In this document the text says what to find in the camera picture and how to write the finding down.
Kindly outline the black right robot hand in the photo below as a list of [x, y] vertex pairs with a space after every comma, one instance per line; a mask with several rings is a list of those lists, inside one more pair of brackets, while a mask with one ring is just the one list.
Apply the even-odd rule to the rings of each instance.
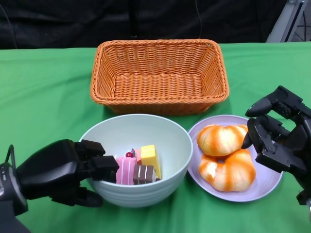
[[254, 146], [256, 162], [292, 174], [302, 191], [300, 205], [311, 205], [311, 110], [302, 98], [278, 86], [245, 113], [248, 132], [242, 148]]

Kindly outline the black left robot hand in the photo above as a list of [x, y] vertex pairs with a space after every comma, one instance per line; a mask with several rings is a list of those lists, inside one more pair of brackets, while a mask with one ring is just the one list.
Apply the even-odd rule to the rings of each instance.
[[50, 197], [68, 206], [100, 207], [102, 197], [80, 182], [91, 178], [116, 183], [118, 169], [115, 158], [105, 155], [101, 143], [63, 139], [31, 155], [16, 169], [16, 174], [28, 200]]

